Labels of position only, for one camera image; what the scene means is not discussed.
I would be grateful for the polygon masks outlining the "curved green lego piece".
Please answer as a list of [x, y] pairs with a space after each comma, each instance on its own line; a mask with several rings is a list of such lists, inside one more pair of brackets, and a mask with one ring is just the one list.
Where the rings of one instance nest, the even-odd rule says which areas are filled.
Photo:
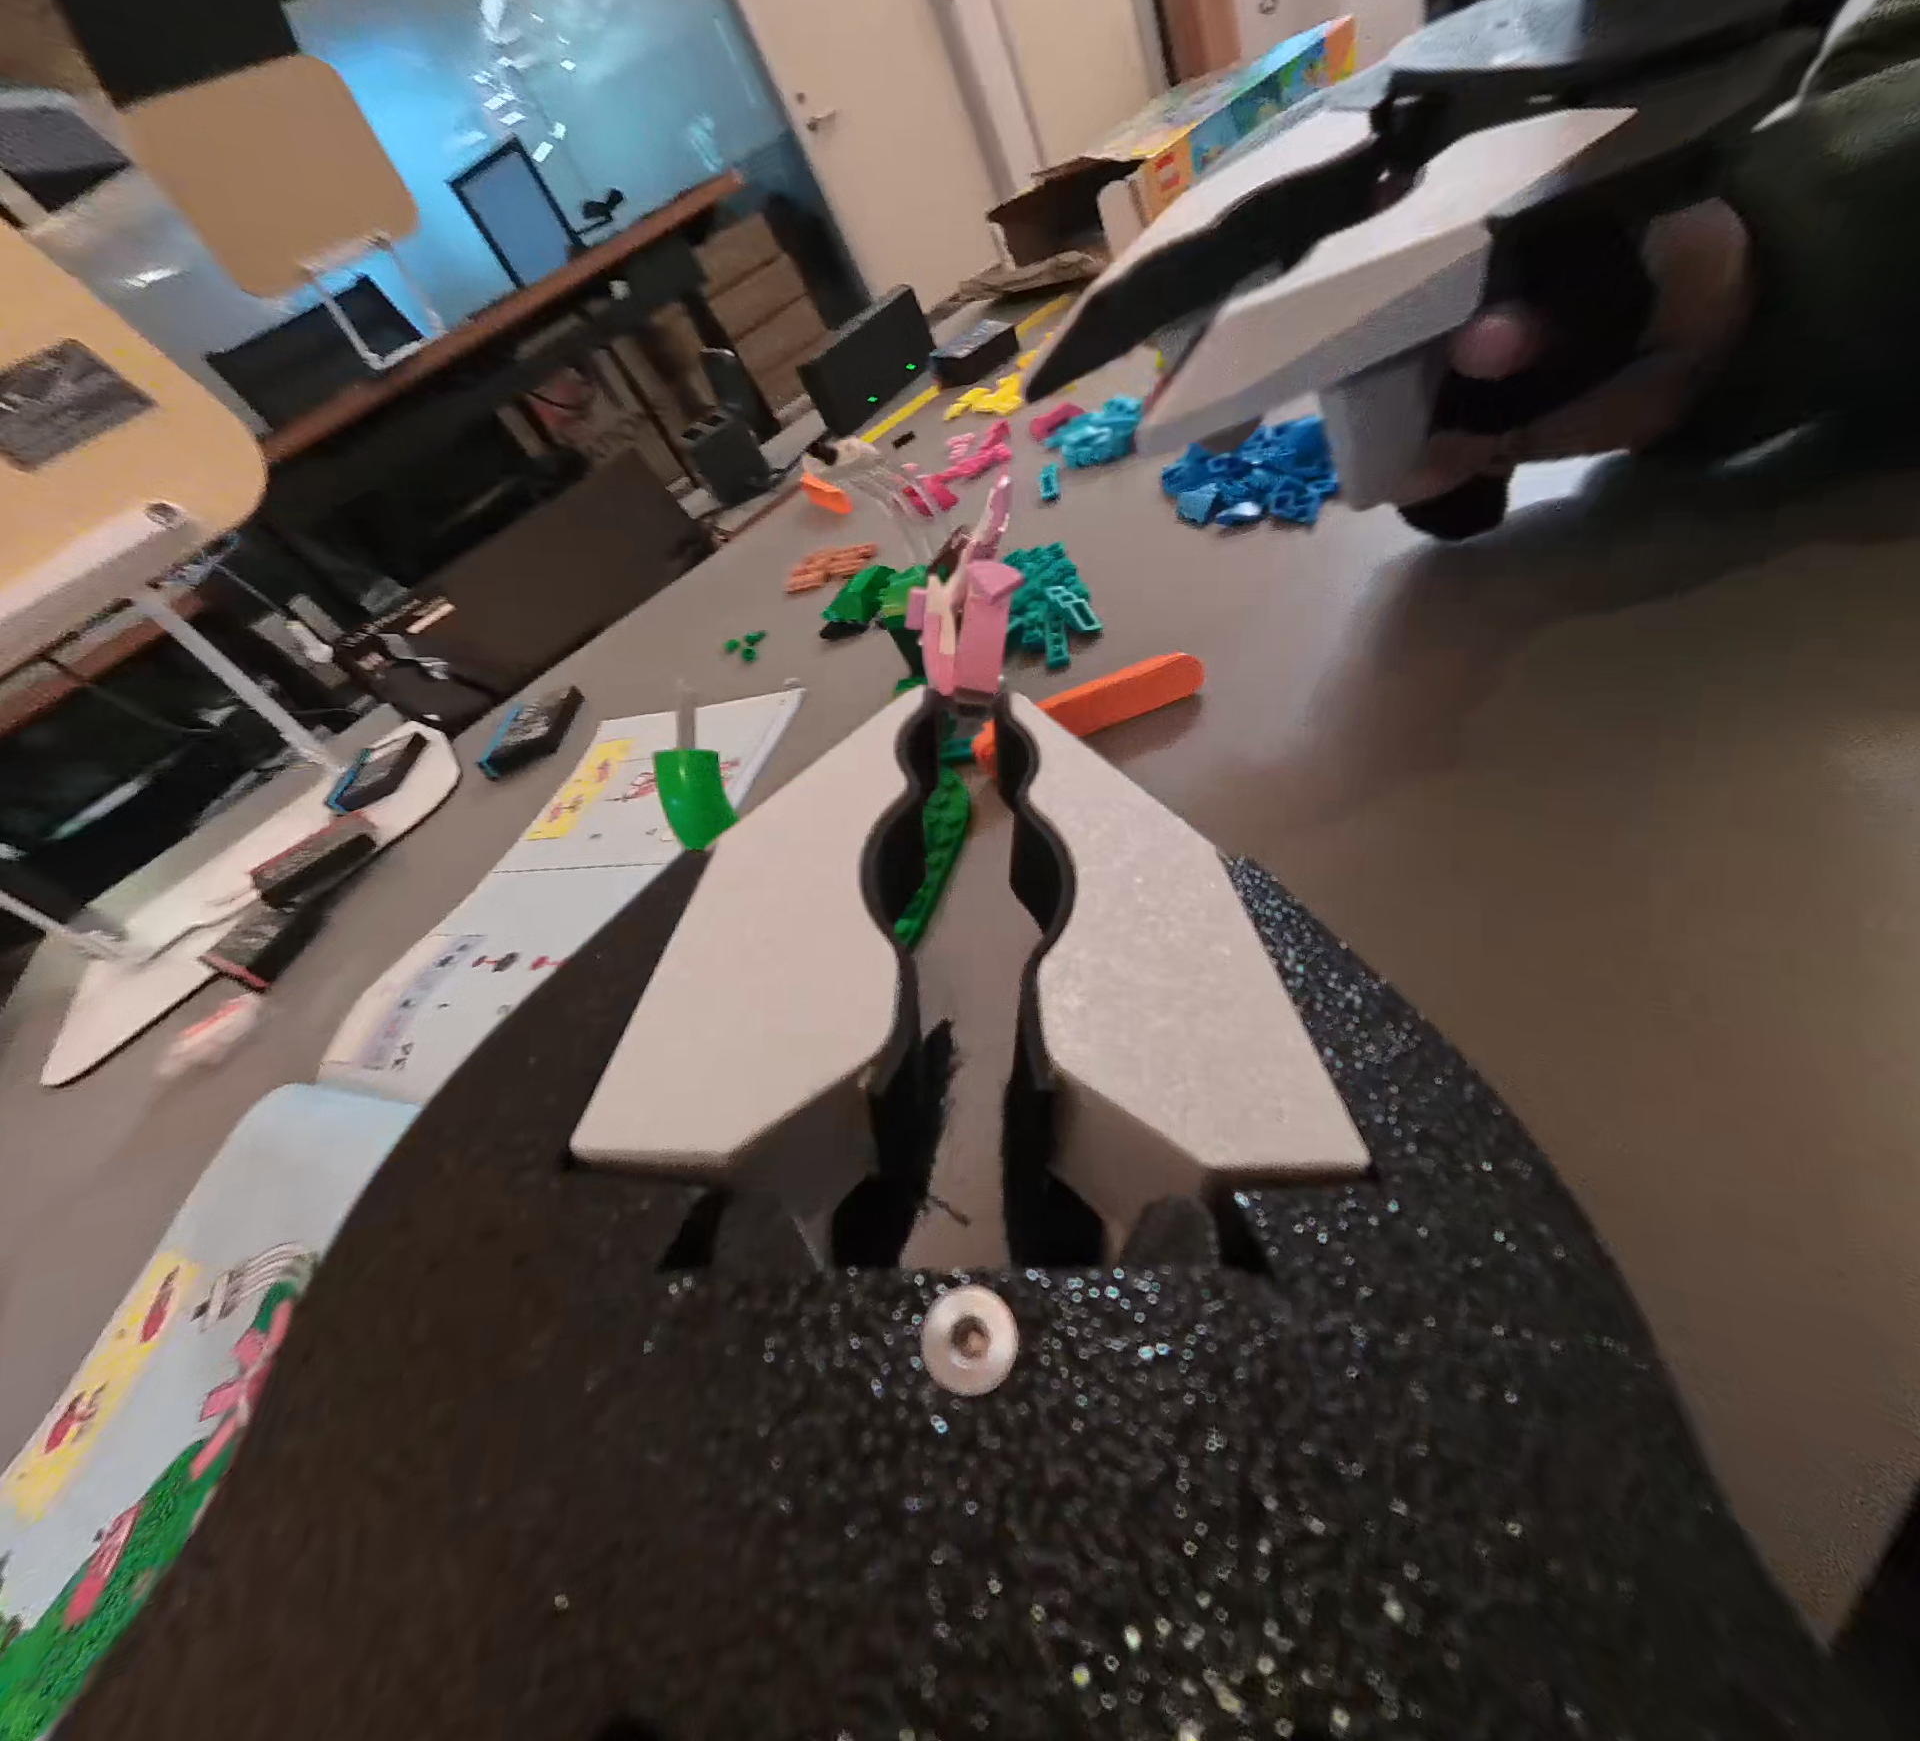
[[674, 740], [653, 758], [662, 817], [686, 853], [703, 855], [737, 824], [723, 758], [698, 744], [698, 704], [686, 681], [677, 685]]

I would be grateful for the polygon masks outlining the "pink lego flamingo model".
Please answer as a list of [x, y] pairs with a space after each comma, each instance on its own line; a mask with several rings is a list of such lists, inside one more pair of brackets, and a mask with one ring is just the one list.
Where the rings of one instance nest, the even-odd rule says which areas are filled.
[[926, 578], [906, 595], [924, 684], [971, 717], [996, 707], [1012, 603], [1023, 585], [1023, 574], [1002, 557], [1012, 492], [1012, 476], [996, 476], [973, 526], [949, 533]]

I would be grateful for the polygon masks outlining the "small pale pink object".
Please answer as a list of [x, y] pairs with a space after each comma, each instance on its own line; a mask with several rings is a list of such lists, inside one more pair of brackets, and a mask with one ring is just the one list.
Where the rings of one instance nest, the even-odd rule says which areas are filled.
[[184, 1025], [160, 1051], [156, 1079], [173, 1083], [218, 1065], [258, 1029], [266, 1008], [261, 994], [237, 994]]

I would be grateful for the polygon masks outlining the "orange brick separator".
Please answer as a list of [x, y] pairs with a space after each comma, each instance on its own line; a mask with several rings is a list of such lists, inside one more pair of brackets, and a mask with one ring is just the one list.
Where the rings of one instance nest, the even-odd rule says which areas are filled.
[[1085, 740], [1198, 697], [1204, 684], [1205, 666], [1198, 656], [1169, 651], [1041, 697], [1038, 707], [1067, 733]]

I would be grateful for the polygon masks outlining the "long wooden desk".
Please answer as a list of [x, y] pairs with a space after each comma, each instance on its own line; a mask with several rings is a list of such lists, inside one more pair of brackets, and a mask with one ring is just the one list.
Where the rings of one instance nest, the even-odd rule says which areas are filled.
[[744, 188], [744, 174], [729, 169], [674, 194], [661, 208], [568, 261], [563, 269], [485, 304], [443, 335], [419, 342], [393, 365], [356, 379], [322, 404], [306, 408], [286, 424], [262, 436], [261, 458], [275, 471], [316, 452], [323, 441], [347, 433], [376, 411], [418, 395], [429, 381], [460, 365], [478, 361], [480, 354], [516, 338], [531, 337], [561, 313], [584, 306], [586, 297], [611, 293], [617, 283], [630, 284], [626, 269], [635, 261], [665, 243], [691, 245], [691, 230], [709, 223], [724, 200]]

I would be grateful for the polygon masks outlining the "light blue illustrated booklet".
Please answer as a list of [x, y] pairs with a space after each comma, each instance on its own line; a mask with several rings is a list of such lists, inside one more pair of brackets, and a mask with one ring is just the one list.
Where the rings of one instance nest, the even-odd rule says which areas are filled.
[[258, 1098], [4, 1470], [2, 1734], [50, 1737], [186, 1549], [323, 1254], [419, 1104]]

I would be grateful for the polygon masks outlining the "open cardboard box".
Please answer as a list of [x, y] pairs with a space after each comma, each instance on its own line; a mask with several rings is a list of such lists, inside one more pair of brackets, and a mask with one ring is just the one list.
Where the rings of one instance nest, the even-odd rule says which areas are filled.
[[988, 213], [989, 228], [1005, 264], [1027, 269], [1058, 254], [1088, 252], [1108, 258], [1116, 247], [1101, 200], [1122, 217], [1120, 236], [1139, 219], [1134, 185], [1137, 154], [1081, 153], [1045, 169], [1033, 182]]

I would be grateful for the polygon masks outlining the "pile of magenta lego bricks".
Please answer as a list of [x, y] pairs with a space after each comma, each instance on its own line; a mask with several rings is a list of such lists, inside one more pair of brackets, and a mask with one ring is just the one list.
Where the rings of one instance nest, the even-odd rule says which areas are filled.
[[957, 510], [965, 487], [988, 476], [998, 477], [1010, 465], [1012, 422], [1002, 417], [977, 436], [954, 438], [947, 461], [932, 474], [903, 470], [894, 494], [908, 515], [931, 522], [940, 513]]

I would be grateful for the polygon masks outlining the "pile of blue lego bricks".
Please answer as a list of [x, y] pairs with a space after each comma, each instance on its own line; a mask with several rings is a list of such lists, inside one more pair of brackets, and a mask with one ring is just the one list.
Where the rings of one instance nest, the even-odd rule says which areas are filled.
[[1235, 447], [1193, 444], [1160, 471], [1162, 496], [1192, 528], [1315, 528], [1339, 494], [1320, 415], [1263, 422]]

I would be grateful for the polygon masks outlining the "black box green light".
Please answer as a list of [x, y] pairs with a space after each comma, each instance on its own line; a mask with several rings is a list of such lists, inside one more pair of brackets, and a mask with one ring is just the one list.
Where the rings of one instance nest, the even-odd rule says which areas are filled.
[[796, 367], [825, 431], [856, 436], [879, 408], [931, 381], [932, 332], [916, 288], [887, 288]]

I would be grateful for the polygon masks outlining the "colourful lego set box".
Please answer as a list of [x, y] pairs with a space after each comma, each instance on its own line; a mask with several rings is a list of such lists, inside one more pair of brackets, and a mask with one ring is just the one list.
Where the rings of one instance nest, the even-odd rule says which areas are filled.
[[1141, 220], [1154, 220], [1211, 163], [1264, 122], [1342, 82], [1356, 67], [1350, 14], [1283, 37], [1252, 59], [1183, 82], [1127, 117], [1067, 169], [1137, 185]]

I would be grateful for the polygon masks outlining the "person's right hand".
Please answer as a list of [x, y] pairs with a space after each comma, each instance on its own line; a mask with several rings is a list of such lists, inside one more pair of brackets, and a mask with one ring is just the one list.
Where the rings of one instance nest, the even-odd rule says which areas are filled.
[[1636, 356], [1574, 403], [1500, 433], [1435, 429], [1399, 510], [1435, 539], [1499, 526], [1513, 474], [1530, 463], [1638, 453], [1673, 433], [1708, 391], [1754, 311], [1751, 240], [1708, 198], [1655, 219], [1641, 245], [1653, 311]]

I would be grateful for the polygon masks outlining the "pile of cyan lego bricks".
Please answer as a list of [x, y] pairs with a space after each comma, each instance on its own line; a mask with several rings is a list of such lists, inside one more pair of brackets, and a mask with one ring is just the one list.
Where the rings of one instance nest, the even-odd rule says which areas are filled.
[[1134, 455], [1141, 406], [1137, 395], [1112, 395], [1091, 408], [1058, 403], [1036, 413], [1027, 431], [1059, 465], [1091, 470]]

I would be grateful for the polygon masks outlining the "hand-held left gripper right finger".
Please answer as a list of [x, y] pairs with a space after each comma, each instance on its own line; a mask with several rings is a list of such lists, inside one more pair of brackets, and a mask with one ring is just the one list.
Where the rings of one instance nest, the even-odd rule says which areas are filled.
[[1116, 1260], [1162, 1202], [1371, 1155], [1216, 845], [1027, 697], [996, 705], [1010, 885], [1039, 929], [1002, 1104], [1017, 1265]]

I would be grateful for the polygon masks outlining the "black office chair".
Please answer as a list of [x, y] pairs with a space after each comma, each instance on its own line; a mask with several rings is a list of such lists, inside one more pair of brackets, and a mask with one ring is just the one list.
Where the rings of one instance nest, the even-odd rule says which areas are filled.
[[608, 461], [345, 631], [364, 693], [455, 733], [716, 552], [642, 461]]

